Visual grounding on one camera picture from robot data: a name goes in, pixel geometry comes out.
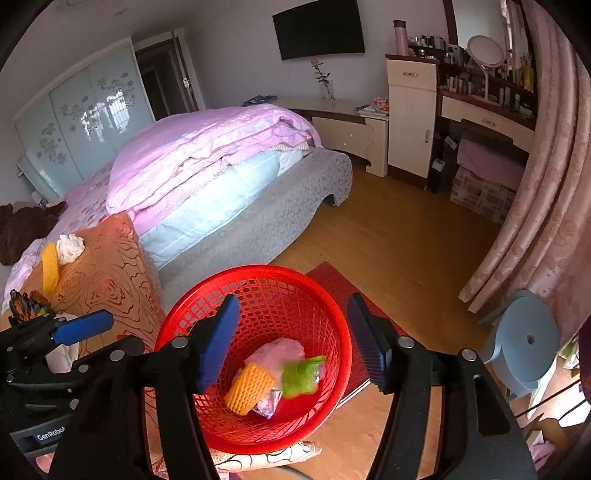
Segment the pink curtain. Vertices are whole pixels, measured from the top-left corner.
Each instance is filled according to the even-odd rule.
[[[531,151],[499,235],[460,292],[478,311],[493,295],[527,288],[553,309],[563,342],[591,313],[591,82],[548,13],[524,1],[536,43],[540,105]]]

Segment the plastic basket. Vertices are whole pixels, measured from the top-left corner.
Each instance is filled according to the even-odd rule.
[[[218,382],[205,395],[194,396],[197,416],[211,448],[247,455],[276,452],[311,435],[336,408],[351,370],[349,328],[339,306],[315,281],[287,268],[252,265],[193,287],[168,314],[156,349],[215,314],[230,293],[241,304],[238,330]],[[253,412],[233,414],[223,399],[237,370],[254,350],[281,337],[298,340],[308,358],[326,355],[318,392],[283,398],[270,420]]]

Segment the wardrobe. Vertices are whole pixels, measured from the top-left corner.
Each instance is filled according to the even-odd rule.
[[[33,186],[57,200],[113,162],[125,141],[154,122],[131,39],[75,65],[15,118],[17,162]]]

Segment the small pink toy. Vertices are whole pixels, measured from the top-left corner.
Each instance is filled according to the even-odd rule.
[[[375,106],[375,109],[380,112],[389,112],[390,111],[390,99],[376,97],[376,98],[374,98],[374,106]]]

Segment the blue gripper pad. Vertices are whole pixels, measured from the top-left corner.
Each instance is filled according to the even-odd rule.
[[[216,325],[202,346],[199,358],[200,375],[197,379],[197,389],[200,392],[205,392],[217,382],[217,378],[222,371],[228,348],[240,319],[240,302],[238,302],[238,299],[234,295],[226,295],[213,319],[215,319]],[[204,320],[197,322],[193,326],[192,335],[199,334],[199,324],[201,322],[204,322]]]
[[[354,293],[349,298],[347,314],[349,327],[368,371],[369,380],[383,392],[386,387],[386,370],[392,362],[392,349],[381,331],[379,319],[371,314],[359,293]]]
[[[114,322],[113,316],[106,310],[89,313],[69,322],[63,322],[53,335],[53,341],[57,344],[73,345],[111,330]]]

